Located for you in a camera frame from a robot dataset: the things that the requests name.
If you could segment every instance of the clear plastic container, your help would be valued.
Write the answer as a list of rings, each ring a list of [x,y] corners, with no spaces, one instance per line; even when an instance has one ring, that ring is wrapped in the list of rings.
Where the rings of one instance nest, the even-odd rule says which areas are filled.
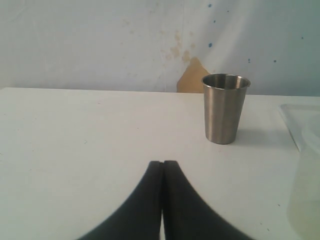
[[[302,138],[287,215],[304,240],[320,240],[320,115],[308,120]]]

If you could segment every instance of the metal tumbler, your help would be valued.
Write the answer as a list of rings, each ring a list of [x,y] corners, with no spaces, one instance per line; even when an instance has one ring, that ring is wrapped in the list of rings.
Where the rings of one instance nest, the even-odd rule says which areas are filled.
[[[242,107],[250,81],[232,74],[211,74],[202,79],[205,136],[216,144],[236,139]]]

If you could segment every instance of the white table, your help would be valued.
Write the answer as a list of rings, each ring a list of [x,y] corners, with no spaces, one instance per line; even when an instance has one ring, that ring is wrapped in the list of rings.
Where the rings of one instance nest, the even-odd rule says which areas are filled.
[[[286,208],[299,152],[277,106],[319,101],[247,95],[236,141],[217,145],[202,94],[4,88],[0,239],[76,239],[123,203],[149,161],[177,160],[241,231],[297,240]]]

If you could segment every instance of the black object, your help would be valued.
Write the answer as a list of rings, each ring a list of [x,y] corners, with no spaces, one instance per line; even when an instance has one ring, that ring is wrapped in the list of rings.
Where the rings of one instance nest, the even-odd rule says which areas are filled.
[[[164,164],[151,161],[128,199],[79,240],[159,240]]]
[[[252,240],[201,199],[176,161],[164,162],[162,187],[166,240]]]

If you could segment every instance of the white wall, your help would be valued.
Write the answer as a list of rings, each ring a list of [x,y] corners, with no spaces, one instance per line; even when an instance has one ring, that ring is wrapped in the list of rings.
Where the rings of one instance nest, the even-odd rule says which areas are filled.
[[[319,7],[318,0],[0,0],[0,87],[175,92],[197,57],[210,73],[249,78],[251,94],[320,96]]]

